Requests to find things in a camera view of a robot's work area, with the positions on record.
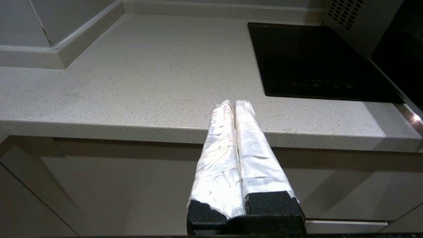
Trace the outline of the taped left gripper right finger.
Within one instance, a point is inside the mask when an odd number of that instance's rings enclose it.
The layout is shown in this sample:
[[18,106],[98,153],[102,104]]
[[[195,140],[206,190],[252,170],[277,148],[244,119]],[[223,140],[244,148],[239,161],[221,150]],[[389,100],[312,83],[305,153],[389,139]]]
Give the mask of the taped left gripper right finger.
[[234,233],[305,233],[305,215],[249,101],[235,104],[245,215]]

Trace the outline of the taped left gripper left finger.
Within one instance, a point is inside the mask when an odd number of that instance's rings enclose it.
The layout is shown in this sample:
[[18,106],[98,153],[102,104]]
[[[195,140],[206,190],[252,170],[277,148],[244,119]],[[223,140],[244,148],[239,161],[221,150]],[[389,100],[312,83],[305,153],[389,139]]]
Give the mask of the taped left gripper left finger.
[[221,234],[245,215],[234,110],[228,100],[213,109],[187,204],[189,235]]

